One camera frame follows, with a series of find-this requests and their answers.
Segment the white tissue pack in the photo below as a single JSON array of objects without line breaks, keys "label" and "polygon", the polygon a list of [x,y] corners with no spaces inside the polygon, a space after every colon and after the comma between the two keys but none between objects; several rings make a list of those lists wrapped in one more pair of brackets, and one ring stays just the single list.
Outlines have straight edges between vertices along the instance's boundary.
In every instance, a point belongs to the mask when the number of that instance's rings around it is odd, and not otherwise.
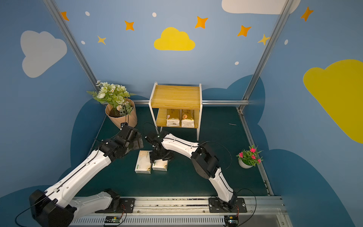
[{"label": "white tissue pack", "polygon": [[151,174],[152,163],[150,162],[150,151],[140,150],[137,158],[135,173]]},{"label": "white tissue pack", "polygon": [[152,169],[154,171],[164,171],[166,172],[168,169],[168,160],[156,160],[153,164],[152,164]]}]

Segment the gold tissue pack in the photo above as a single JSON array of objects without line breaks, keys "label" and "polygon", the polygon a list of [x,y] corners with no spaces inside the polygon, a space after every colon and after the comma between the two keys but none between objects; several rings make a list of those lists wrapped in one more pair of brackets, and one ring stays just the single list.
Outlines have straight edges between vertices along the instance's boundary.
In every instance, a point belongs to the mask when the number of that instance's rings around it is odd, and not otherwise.
[{"label": "gold tissue pack", "polygon": [[183,109],[181,111],[181,127],[182,128],[194,128],[194,110]]},{"label": "gold tissue pack", "polygon": [[179,127],[180,126],[180,110],[179,109],[167,109],[166,126],[167,127]]}]

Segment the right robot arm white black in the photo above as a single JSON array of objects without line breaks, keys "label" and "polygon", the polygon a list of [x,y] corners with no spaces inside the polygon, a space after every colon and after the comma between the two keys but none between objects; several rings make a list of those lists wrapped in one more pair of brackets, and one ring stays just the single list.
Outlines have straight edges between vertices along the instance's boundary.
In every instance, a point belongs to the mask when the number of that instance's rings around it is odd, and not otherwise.
[{"label": "right robot arm white black", "polygon": [[175,152],[186,156],[191,160],[198,175],[211,182],[217,192],[215,198],[218,206],[226,212],[232,212],[237,207],[238,192],[229,186],[214,152],[197,142],[183,140],[167,131],[159,134],[150,132],[145,139],[153,148],[150,152],[151,163],[170,160]]}]

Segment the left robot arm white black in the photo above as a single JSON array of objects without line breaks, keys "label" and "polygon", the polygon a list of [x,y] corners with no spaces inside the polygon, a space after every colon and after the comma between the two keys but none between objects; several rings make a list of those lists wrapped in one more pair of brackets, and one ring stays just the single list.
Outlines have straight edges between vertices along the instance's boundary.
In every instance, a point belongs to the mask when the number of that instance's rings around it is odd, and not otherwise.
[{"label": "left robot arm white black", "polygon": [[44,192],[35,190],[29,197],[32,218],[42,227],[67,227],[80,217],[94,213],[125,212],[119,194],[105,190],[96,195],[76,199],[76,194],[102,169],[130,151],[143,148],[141,133],[124,125],[63,179]]}]

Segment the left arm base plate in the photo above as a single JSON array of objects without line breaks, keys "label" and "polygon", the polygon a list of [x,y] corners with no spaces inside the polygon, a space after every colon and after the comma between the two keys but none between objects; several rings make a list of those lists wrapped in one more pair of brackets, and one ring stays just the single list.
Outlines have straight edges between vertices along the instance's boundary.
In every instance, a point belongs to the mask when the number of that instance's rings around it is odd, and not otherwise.
[{"label": "left arm base plate", "polygon": [[133,213],[134,204],[135,198],[114,198],[107,209],[95,213]]}]

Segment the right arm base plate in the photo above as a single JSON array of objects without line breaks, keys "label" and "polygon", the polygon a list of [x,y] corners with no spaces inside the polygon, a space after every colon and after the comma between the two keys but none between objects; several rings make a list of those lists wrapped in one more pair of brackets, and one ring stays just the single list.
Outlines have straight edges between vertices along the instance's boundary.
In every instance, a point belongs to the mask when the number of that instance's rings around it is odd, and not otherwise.
[{"label": "right arm base plate", "polygon": [[217,197],[211,197],[208,199],[210,213],[247,213],[247,207],[243,198],[237,198],[235,205],[230,209]]}]

